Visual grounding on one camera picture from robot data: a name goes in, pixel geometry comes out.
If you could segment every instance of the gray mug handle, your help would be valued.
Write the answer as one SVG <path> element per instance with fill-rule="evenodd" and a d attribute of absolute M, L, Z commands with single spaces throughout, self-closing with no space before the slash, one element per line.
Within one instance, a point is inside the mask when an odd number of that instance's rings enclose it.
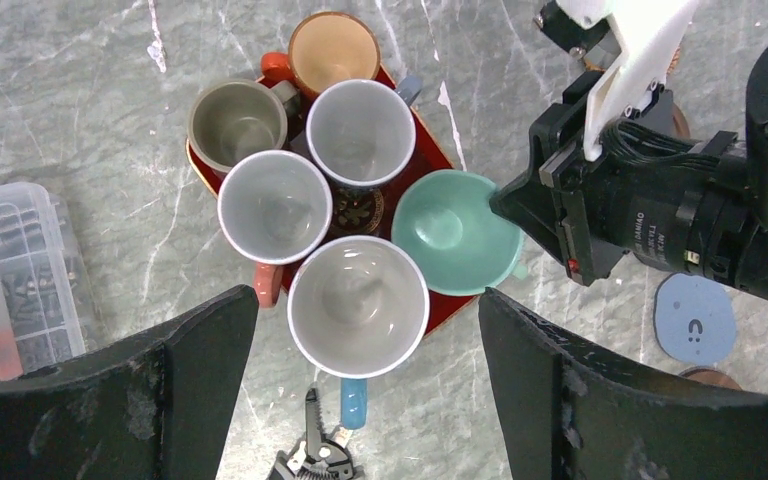
<path fill-rule="evenodd" d="M 293 116 L 299 113 L 301 108 L 301 99 L 299 97 L 299 91 L 287 80 L 278 82 L 272 87 L 272 93 L 278 97 L 278 100 L 284 104 L 284 110 L 287 111 L 287 115 Z"/>
<path fill-rule="evenodd" d="M 416 75 L 408 75 L 398 85 L 396 85 L 396 94 L 408 104 L 413 105 L 419 92 L 422 91 L 422 79 Z"/>

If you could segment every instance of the white mug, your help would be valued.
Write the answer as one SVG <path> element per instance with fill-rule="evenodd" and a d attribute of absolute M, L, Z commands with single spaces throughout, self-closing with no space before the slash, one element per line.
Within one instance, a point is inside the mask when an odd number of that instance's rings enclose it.
<path fill-rule="evenodd" d="M 254 283 L 261 306 L 274 305 L 281 266 L 306 257 L 325 238 L 332 208 L 325 176 L 292 152 L 249 155 L 222 181 L 219 224 L 234 249 L 258 262 Z"/>
<path fill-rule="evenodd" d="M 407 166 L 416 147 L 409 105 L 422 88 L 408 76 L 396 90 L 374 80 L 346 80 L 322 92 L 305 126 L 311 157 L 342 185 L 366 189 Z"/>
<path fill-rule="evenodd" d="M 287 303 L 290 333 L 311 363 L 344 379 L 346 428 L 363 426 L 365 380 L 407 360 L 425 334 L 430 308 L 419 267 L 377 237 L 331 241 L 299 268 Z"/>

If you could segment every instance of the red tray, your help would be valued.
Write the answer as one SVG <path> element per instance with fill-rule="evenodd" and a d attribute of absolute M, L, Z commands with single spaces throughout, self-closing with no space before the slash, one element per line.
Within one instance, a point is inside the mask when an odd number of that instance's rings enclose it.
<path fill-rule="evenodd" d="M 389 73 L 382 66 L 379 70 L 378 82 L 383 83 L 389 87 L 395 88 L 395 82 Z M 267 87 L 272 87 L 275 82 L 266 78 L 258 79 L 258 82 Z M 302 113 L 297 118 L 291 118 L 289 122 L 289 131 L 287 138 L 295 138 L 296 135 L 301 133 L 304 128 L 304 118 L 310 108 L 310 101 L 307 99 L 302 100 Z M 435 170 L 444 170 L 454 168 L 452 162 L 446 157 L 443 151 L 440 149 L 440 145 L 428 131 L 428 127 L 416 113 L 416 110 L 411 109 L 413 112 L 415 124 L 416 124 L 416 150 L 414 151 L 411 161 L 408 166 L 399 174 L 395 179 L 387 183 L 382 189 L 384 200 L 384 212 L 380 219 L 380 225 L 376 228 L 376 235 L 390 239 L 390 227 L 393 224 L 393 213 L 396 210 L 396 205 L 399 203 L 399 199 L 402 194 L 405 193 L 408 187 L 414 182 L 422 178 L 424 175 L 431 173 Z M 189 140 L 187 141 L 187 158 L 190 164 L 196 170 L 199 177 L 201 177 L 205 186 L 210 190 L 214 196 L 219 192 L 219 186 L 222 184 L 222 177 L 216 174 L 213 169 L 205 165 L 196 155 L 196 152 L 190 147 Z M 335 233 L 334 229 L 326 236 L 326 241 L 341 236 L 340 233 Z M 293 277 L 298 270 L 301 262 L 297 262 L 292 265 L 288 265 L 284 269 L 284 277 L 282 278 L 282 284 L 284 289 L 289 289 L 290 284 L 293 281 Z M 450 297 L 448 295 L 441 295 L 436 292 L 429 291 L 431 298 L 431 316 L 428 319 L 428 328 L 425 334 L 428 335 L 435 328 L 439 327 L 446 322 L 449 318 L 455 315 L 460 309 L 467 306 L 476 297 Z"/>

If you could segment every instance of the mint green mug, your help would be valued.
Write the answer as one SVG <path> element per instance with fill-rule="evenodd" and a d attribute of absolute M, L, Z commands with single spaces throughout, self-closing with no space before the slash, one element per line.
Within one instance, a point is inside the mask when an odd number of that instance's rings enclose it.
<path fill-rule="evenodd" d="M 517 265 L 525 235 L 490 211 L 492 180 L 460 170 L 438 170 L 411 185 L 396 207 L 392 242 L 443 295 L 478 295 Z"/>

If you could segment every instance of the marble surface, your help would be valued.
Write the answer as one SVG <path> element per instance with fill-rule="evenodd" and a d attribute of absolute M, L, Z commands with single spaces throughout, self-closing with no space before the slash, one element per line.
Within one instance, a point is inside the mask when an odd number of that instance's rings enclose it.
<path fill-rule="evenodd" d="M 187 113 L 214 80 L 255 78 L 260 55 L 323 9 L 367 22 L 395 76 L 421 75 L 417 108 L 446 153 L 499 183 L 526 161 L 531 122 L 581 71 L 533 28 L 537 0 L 0 2 L 0 184 L 38 182 L 68 202 L 103 342 L 250 281 L 251 263 L 221 236 L 215 200 L 187 164 Z M 159 44 L 162 62 L 149 51 Z M 696 137 L 741 128 L 745 81 L 767 44 L 768 0 L 702 2 L 671 81 Z M 522 264 L 529 274 L 501 285 L 516 300 L 634 360 L 689 366 L 654 337 L 664 275 L 625 259 L 585 289 L 534 243 Z M 737 345 L 717 366 L 768 392 L 768 303 L 732 294 Z M 264 478 L 302 431 L 315 372 L 293 347 L 285 306 L 260 314 L 220 479 Z M 319 380 L 333 425 L 338 382 Z M 369 478 L 510 477 L 476 306 L 369 388 L 369 424 L 351 444 Z"/>

